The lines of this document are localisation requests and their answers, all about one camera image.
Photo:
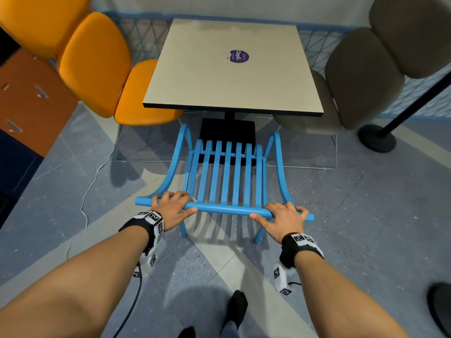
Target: foot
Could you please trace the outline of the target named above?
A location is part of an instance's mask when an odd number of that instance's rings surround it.
[[[245,318],[246,310],[248,309],[248,301],[243,292],[236,290],[229,301],[227,307],[227,314],[222,328],[229,322],[233,321],[238,329]]]
[[[190,326],[186,329],[183,329],[182,332],[179,334],[179,338],[196,338],[196,333],[194,331],[194,327]]]

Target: orange seat cushion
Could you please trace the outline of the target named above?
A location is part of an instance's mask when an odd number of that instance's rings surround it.
[[[137,64],[125,83],[114,118],[127,126],[156,126],[175,121],[183,110],[145,108],[144,95],[149,87],[158,59]]]
[[[0,26],[36,56],[63,49],[91,0],[0,0]]]
[[[102,13],[89,14],[57,58],[69,89],[98,115],[113,116],[132,69],[127,43],[114,22]]]

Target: beige table top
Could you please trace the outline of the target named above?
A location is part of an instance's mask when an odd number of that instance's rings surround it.
[[[323,115],[296,27],[244,22],[175,19],[143,105]]]

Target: stanchion base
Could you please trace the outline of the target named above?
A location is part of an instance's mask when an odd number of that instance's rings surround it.
[[[428,307],[440,331],[451,337],[451,284],[432,285],[428,291]]]
[[[378,137],[376,133],[381,129],[381,126],[367,124],[359,129],[358,138],[360,139],[360,142],[365,145],[365,147],[374,150],[375,152],[391,152],[396,147],[396,139],[391,133],[385,137]]]

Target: white wall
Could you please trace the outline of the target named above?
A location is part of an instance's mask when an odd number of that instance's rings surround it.
[[[366,26],[373,0],[94,0],[99,11]]]

